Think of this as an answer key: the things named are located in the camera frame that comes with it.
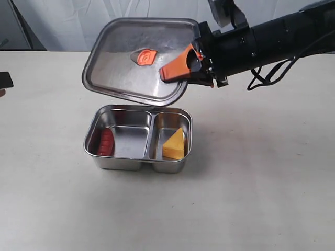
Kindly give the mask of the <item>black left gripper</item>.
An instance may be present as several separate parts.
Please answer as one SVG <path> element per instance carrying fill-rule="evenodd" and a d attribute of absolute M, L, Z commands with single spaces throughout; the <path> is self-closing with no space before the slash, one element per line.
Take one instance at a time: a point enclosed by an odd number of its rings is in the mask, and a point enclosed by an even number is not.
<path fill-rule="evenodd" d="M 0 72 L 0 97 L 6 94 L 7 88 L 14 87 L 13 80 L 9 72 Z"/>

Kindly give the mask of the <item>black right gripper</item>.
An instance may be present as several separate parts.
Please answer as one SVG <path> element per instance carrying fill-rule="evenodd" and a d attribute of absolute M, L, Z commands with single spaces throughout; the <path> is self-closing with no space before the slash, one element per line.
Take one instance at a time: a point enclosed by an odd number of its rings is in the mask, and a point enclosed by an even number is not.
<path fill-rule="evenodd" d="M 199 37 L 160 68 L 162 81 L 187 80 L 214 88 L 214 81 L 225 86 L 228 76 L 251 71 L 259 86 L 270 86 L 298 59 L 334 51 L 334 2 L 318 1 L 298 12 L 225 33 L 212 32 L 206 22 L 198 27 Z"/>

